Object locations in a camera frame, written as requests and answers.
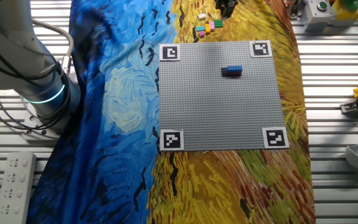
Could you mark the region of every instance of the power outlet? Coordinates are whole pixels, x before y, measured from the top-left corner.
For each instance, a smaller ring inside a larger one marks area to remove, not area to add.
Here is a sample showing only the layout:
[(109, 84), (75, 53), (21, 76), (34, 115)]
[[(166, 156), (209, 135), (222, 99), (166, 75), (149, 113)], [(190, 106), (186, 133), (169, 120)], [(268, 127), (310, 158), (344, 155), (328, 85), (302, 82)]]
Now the power outlet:
[(9, 174), (6, 176), (6, 181), (14, 183), (16, 181), (16, 174)]
[(0, 193), (0, 224), (25, 224), (35, 163), (31, 152), (8, 155)]
[(13, 158), (9, 161), (9, 166), (10, 167), (17, 167), (19, 165), (19, 159), (18, 158)]
[(13, 189), (7, 189), (7, 190), (4, 190), (4, 198), (12, 198), (13, 197)]
[(0, 213), (3, 215), (8, 215), (9, 212), (12, 212), (12, 208), (10, 205), (1, 205)]

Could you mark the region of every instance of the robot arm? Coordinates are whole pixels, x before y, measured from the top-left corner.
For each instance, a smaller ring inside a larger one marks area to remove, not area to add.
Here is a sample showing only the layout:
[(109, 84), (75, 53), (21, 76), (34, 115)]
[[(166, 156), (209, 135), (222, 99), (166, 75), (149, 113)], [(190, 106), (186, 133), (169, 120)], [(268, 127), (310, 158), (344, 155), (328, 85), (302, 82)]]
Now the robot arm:
[(37, 130), (53, 126), (58, 132), (65, 127), (80, 99), (78, 86), (65, 74), (73, 41), (66, 33), (70, 47), (63, 60), (66, 64), (63, 70), (35, 36), (33, 23), (66, 33), (42, 22), (33, 22), (30, 0), (0, 1), (0, 90), (18, 92), (31, 103), (44, 124), (42, 128), (32, 128), (18, 123), (19, 126), (13, 128)]

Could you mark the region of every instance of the table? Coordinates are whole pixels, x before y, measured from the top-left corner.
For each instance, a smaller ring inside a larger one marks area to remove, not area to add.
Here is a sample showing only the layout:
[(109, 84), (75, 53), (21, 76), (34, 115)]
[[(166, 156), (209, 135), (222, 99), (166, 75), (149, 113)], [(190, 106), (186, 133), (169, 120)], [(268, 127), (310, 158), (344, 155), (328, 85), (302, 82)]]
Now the table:
[[(32, 0), (32, 15), (68, 30), (70, 4), (70, 0)], [(318, 35), (306, 34), (299, 19), (292, 24), (301, 54), (317, 223), (358, 223), (358, 173), (343, 156), (346, 145), (358, 142), (358, 121), (339, 110), (341, 103), (354, 100), (352, 89), (358, 84), (358, 21), (348, 29), (328, 27)], [(68, 48), (63, 36), (37, 26), (34, 30), (54, 56), (63, 56)], [(26, 111), (18, 95), (13, 91), (0, 95), (9, 112), (24, 121)], [(53, 147), (54, 142), (30, 144), (21, 132), (0, 122), (0, 187), (10, 152), (36, 153), (35, 187)]]

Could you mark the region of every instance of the black object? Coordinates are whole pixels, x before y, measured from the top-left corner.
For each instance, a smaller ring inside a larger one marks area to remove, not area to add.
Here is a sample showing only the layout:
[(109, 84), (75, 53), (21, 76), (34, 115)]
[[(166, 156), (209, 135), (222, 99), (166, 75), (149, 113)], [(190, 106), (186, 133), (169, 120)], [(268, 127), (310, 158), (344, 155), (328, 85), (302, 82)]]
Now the black object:
[(241, 76), (241, 72), (227, 74), (227, 67), (221, 68), (221, 70), (222, 70), (222, 77), (240, 77)]
[(215, 9), (221, 10), (221, 18), (225, 20), (231, 17), (237, 4), (237, 0), (215, 0)]

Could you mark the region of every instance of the gray device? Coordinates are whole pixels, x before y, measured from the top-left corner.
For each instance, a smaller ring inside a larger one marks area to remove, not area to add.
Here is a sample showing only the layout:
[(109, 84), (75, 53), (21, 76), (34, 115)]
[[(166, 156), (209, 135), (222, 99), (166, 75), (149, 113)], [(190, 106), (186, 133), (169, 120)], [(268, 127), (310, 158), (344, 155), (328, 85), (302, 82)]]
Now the gray device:
[(302, 12), (303, 27), (307, 32), (321, 32), (333, 18), (328, 0), (308, 1)]
[(161, 151), (289, 148), (269, 40), (160, 44), (159, 94)]

